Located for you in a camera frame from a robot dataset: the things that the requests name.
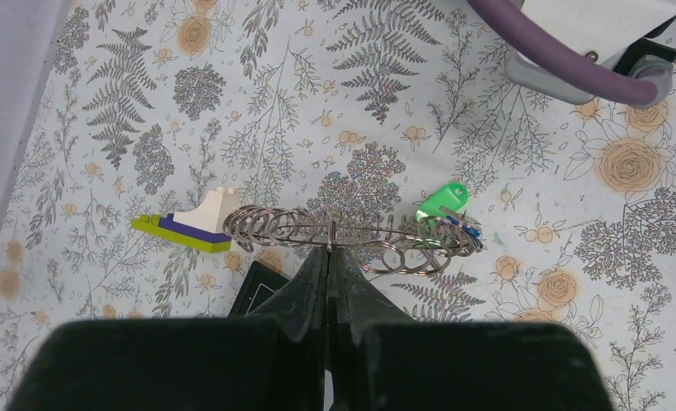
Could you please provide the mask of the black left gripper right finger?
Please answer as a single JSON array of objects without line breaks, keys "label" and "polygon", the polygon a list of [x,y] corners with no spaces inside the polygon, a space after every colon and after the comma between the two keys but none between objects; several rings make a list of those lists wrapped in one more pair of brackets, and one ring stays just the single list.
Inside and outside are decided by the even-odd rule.
[{"label": "black left gripper right finger", "polygon": [[345,248],[328,254],[328,348],[332,410],[376,410],[375,383],[382,366],[380,325],[411,324],[413,319],[367,278]]}]

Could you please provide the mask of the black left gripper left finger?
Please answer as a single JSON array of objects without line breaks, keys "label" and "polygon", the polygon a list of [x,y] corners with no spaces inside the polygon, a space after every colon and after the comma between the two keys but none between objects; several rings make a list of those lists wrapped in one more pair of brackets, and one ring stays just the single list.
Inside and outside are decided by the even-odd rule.
[{"label": "black left gripper left finger", "polygon": [[268,407],[321,410],[325,396],[326,285],[329,252],[316,247],[296,275],[250,313],[274,326]]}]

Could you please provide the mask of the green key tag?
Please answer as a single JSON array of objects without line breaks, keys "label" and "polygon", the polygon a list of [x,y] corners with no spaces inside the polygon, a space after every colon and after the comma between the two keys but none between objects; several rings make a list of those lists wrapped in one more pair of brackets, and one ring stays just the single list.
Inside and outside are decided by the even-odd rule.
[{"label": "green key tag", "polygon": [[467,188],[457,182],[449,182],[426,198],[416,211],[416,221],[427,217],[441,217],[457,225],[458,216],[469,200]]}]

